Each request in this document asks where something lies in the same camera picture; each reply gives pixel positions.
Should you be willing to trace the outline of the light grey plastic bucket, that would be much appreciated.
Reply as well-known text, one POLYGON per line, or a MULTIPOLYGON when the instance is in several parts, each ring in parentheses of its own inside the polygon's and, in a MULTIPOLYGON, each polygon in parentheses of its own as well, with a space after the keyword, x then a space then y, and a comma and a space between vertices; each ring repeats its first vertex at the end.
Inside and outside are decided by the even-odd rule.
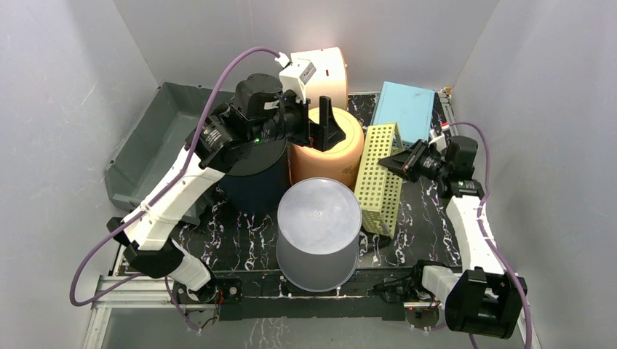
POLYGON ((277 210, 276 259, 285 278, 308 292, 328 292, 357 268, 362 210, 343 183, 324 177, 294 184, 277 210))

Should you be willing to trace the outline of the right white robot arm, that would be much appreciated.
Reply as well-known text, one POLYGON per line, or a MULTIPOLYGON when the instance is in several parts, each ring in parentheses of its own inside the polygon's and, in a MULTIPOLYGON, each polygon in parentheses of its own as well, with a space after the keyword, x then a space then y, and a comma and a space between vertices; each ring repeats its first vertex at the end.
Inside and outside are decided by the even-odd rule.
POLYGON ((406 151, 379 160, 389 173, 408 182, 425 177, 438 185, 462 262, 456 272, 444 263, 420 260, 407 278, 393 282, 409 288, 417 300, 443 306, 451 331, 509 339, 528 288, 498 257, 484 212, 487 192, 473 178, 477 150, 476 140, 453 136, 443 151, 418 140, 406 151))

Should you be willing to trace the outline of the light blue plastic basket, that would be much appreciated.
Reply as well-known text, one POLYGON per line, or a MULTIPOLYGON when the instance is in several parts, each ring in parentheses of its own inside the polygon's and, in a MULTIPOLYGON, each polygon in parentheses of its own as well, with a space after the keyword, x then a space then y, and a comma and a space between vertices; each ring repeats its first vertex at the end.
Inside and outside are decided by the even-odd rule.
POLYGON ((396 123, 403 145, 427 140, 436 92, 385 81, 373 112, 371 125, 396 123))

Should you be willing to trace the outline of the grey plastic bin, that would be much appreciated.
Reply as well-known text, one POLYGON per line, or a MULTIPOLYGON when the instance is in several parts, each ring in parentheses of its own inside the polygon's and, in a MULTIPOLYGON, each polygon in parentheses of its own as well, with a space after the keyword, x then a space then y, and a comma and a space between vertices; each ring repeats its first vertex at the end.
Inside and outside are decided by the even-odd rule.
POLYGON ((203 87, 159 86, 105 168, 108 198, 116 208, 130 212, 154 189, 195 129, 210 94, 203 87))

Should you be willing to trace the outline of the orange plastic bucket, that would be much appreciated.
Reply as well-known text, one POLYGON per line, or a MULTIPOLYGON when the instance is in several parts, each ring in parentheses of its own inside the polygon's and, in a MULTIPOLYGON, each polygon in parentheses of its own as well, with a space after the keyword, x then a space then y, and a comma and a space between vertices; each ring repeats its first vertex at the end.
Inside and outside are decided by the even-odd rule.
POLYGON ((365 134, 360 122, 348 111, 333 108, 335 121, 345 133, 345 140, 325 152, 292 145, 290 179, 296 184, 313 177, 325 177, 353 189, 364 148, 365 134))

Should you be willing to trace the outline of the yellow plastic basket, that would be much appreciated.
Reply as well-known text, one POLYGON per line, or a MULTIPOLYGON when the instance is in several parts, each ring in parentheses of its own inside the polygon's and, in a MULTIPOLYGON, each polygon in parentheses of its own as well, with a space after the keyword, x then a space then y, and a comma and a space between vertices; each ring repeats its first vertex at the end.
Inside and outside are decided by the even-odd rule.
POLYGON ((395 123, 367 128, 354 193, 362 210, 362 226, 368 233, 389 238, 395 235, 402 178, 379 161, 402 151, 395 123))

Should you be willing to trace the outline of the dark blue bucket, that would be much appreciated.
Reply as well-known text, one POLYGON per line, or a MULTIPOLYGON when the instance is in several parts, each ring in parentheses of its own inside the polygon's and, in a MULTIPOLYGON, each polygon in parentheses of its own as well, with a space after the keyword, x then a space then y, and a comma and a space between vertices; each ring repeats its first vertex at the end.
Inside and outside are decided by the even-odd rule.
POLYGON ((249 157, 219 181, 228 201, 244 214, 274 211, 290 186, 286 140, 254 146, 249 157))

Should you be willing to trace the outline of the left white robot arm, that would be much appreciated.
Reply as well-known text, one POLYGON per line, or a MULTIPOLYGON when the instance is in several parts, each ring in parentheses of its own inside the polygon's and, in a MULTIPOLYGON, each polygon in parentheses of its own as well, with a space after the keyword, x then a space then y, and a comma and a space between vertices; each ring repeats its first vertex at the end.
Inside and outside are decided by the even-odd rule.
POLYGON ((166 175, 138 208, 108 223, 129 265, 144 276, 183 284, 199 302, 213 300, 217 278, 174 241, 172 231, 202 194, 255 146, 286 140, 325 152, 341 142, 345 135, 332 99, 319 98, 318 121, 310 119, 310 102, 287 79, 261 73, 238 83, 230 100, 220 105, 208 101, 204 121, 187 136, 166 175))

